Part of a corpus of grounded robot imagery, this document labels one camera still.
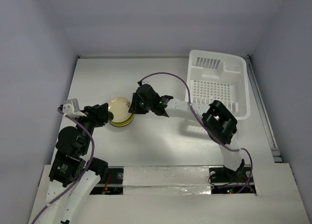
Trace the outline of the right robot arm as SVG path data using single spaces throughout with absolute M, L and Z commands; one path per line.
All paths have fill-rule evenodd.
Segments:
M 217 143 L 224 161 L 224 175 L 229 181 L 242 176 L 245 166 L 236 141 L 237 120 L 220 101 L 211 104 L 188 103 L 173 96 L 160 96 L 149 84 L 140 86 L 132 96 L 129 113 L 183 118 L 198 122 Z

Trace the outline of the cream floral plate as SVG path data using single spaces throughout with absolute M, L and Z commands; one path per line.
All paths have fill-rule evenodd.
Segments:
M 129 113 L 130 101 L 125 97 L 116 97 L 108 101 L 108 111 L 113 114 L 112 122 L 122 123 L 128 120 L 132 114 Z

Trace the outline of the lime green plate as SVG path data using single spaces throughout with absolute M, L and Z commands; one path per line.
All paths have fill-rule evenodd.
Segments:
M 127 126 L 128 124 L 130 124 L 133 119 L 134 119 L 134 114 L 132 114 L 127 120 L 123 121 L 123 122 L 113 122 L 111 120 L 109 120 L 109 124 L 111 124 L 112 126 L 115 126 L 115 127 L 124 127 L 124 126 Z

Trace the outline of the yellow patterned dark plate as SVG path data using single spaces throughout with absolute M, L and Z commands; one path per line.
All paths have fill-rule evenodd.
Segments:
M 125 127 L 129 125 L 131 122 L 109 122 L 109 123 L 115 127 Z

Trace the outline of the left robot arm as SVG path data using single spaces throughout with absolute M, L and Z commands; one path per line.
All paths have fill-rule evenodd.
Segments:
M 56 154 L 49 173 L 45 206 L 34 224 L 73 224 L 93 188 L 108 178 L 108 163 L 94 157 L 94 129 L 112 119 L 109 105 L 80 109 L 76 99 L 67 100 L 58 112 L 75 123 L 58 133 Z

